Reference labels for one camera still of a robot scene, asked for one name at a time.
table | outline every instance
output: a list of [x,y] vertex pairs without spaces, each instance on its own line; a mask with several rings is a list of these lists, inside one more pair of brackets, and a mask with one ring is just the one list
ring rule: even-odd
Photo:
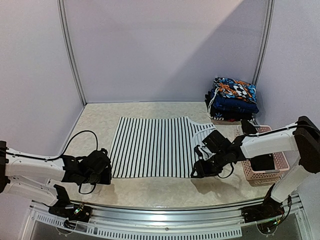
[[[94,131],[99,148],[110,150],[120,117],[168,119],[188,116],[198,123],[209,123],[204,102],[131,102],[88,104],[76,124],[72,135],[82,130]],[[217,129],[229,140],[236,136],[237,125],[214,122]],[[77,136],[66,154],[88,155],[96,147],[90,133]],[[225,176],[230,172],[226,167]],[[81,195],[75,183],[59,183],[64,186],[71,200],[104,206],[137,208],[199,208],[224,205],[264,197],[270,186],[251,186],[242,164],[235,165],[234,173],[226,178],[202,179],[174,177],[113,178],[111,185],[97,185],[92,194]],[[92,186],[84,184],[82,192]]]

laundry basket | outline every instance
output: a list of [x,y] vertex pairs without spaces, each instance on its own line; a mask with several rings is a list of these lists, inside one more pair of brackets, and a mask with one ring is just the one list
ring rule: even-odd
[[[271,127],[267,125],[256,126],[258,133],[271,131]],[[242,135],[241,125],[237,126],[236,136]],[[281,175],[290,169],[288,161],[283,152],[273,153],[274,170],[253,171],[249,160],[242,161],[243,171],[246,180],[251,186],[271,185],[279,180]]]

white wall panel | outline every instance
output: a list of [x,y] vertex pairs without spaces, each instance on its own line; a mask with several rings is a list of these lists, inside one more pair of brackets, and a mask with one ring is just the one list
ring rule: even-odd
[[57,155],[82,110],[57,1],[2,0],[0,33],[0,140]]
[[215,76],[251,82],[266,0],[68,0],[89,103],[202,101]]
[[[258,80],[258,121],[273,128],[308,116],[320,128],[320,2],[275,1]],[[294,154],[287,155],[292,163]],[[320,239],[320,173],[298,189],[315,240]]]

stack of folded clothes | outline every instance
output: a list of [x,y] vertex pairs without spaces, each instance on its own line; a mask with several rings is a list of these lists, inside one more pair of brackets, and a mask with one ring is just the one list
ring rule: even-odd
[[213,89],[205,95],[205,103],[214,120],[254,121],[252,114],[259,112],[256,86],[231,78],[216,77]]

white drawstring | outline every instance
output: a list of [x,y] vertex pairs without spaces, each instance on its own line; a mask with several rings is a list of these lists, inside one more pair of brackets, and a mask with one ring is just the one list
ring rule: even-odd
[[213,96],[213,98],[210,100],[210,102],[209,102],[209,105],[208,105],[208,116],[209,116],[209,118],[211,118],[211,119],[213,119],[214,117],[213,116],[211,116],[211,105],[214,103],[214,101],[215,101],[215,98],[216,98],[216,96],[217,96],[217,94],[218,94],[218,90],[219,90],[220,88],[219,87],[217,87],[216,89],[215,89],[215,91],[214,91],[214,96]]

